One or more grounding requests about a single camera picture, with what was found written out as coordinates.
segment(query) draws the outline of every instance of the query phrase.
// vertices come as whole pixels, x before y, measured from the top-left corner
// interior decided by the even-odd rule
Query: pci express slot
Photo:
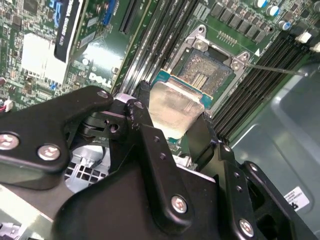
[[[128,34],[131,26],[136,18],[137,11],[142,3],[142,0],[130,0],[129,5],[125,11],[125,15],[123,17],[120,32],[123,34]]]
[[[308,53],[308,48],[280,34],[257,65],[292,70]],[[252,69],[231,97],[214,116],[214,129],[223,138],[230,138],[245,120],[265,101],[286,74]]]
[[[156,74],[160,71],[163,67],[164,63],[174,50],[175,46],[178,44],[180,40],[180,35],[187,24],[192,12],[195,10],[199,0],[187,0],[185,1],[183,8],[180,10],[177,21],[175,22],[174,26],[171,28],[166,41],[163,41],[163,44],[160,48],[160,51],[157,53],[157,58],[153,62],[149,72],[146,75],[146,79],[148,81],[154,79]]]

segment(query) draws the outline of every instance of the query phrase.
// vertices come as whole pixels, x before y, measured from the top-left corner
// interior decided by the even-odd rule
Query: motherboard
[[[319,15],[314,0],[0,0],[0,111],[147,81],[154,125],[179,149],[201,113],[224,119],[236,91],[268,75],[271,94],[319,53]]]

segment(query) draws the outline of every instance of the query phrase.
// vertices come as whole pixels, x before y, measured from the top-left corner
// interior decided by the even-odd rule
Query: green circuit board
[[[130,28],[124,34],[119,29],[130,0],[116,1],[110,23],[103,27],[101,36],[92,41],[83,54],[63,65],[61,62],[51,64],[52,59],[47,59],[40,62],[46,68],[39,69],[39,66],[33,68],[29,63],[43,55],[37,50],[38,47],[44,45],[50,48],[50,44],[54,45],[56,41],[58,26],[55,9],[50,7],[53,0],[35,0],[35,9],[26,10],[26,1],[0,0],[0,78],[6,81],[0,87],[0,100],[3,104],[10,97],[14,102],[12,111],[88,85],[100,86],[110,92],[128,49],[148,25],[157,5],[156,0],[142,0],[132,16]]]

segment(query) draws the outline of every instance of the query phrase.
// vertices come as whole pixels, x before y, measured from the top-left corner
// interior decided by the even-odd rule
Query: gray plastic part
[[[320,73],[293,76],[231,144],[236,159],[259,165],[283,196],[300,187],[309,204],[297,211],[320,239]]]

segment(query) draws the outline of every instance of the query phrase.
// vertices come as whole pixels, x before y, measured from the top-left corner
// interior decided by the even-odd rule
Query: silver screw
[[[225,149],[227,152],[231,152],[230,147],[228,147],[227,145],[224,145],[224,149]]]
[[[104,99],[107,99],[108,98],[108,93],[106,91],[98,91],[98,95]]]
[[[253,171],[258,172],[258,168],[254,164],[250,164],[250,167],[252,168]]]
[[[45,161],[57,160],[60,156],[60,150],[53,145],[43,145],[38,149],[38,156]]]
[[[187,212],[187,203],[181,197],[173,196],[171,198],[171,204],[173,209],[176,210],[179,214],[185,214]]]
[[[12,134],[0,135],[0,150],[11,150],[19,145],[19,139]]]
[[[247,220],[241,218],[239,221],[239,224],[240,224],[241,230],[245,235],[247,235],[250,238],[254,236],[254,229],[252,228],[251,224]]]
[[[143,109],[144,108],[144,106],[142,105],[142,103],[141,102],[139,102],[139,101],[135,101],[134,102],[134,105],[136,105],[138,108],[140,108],[140,109]]]

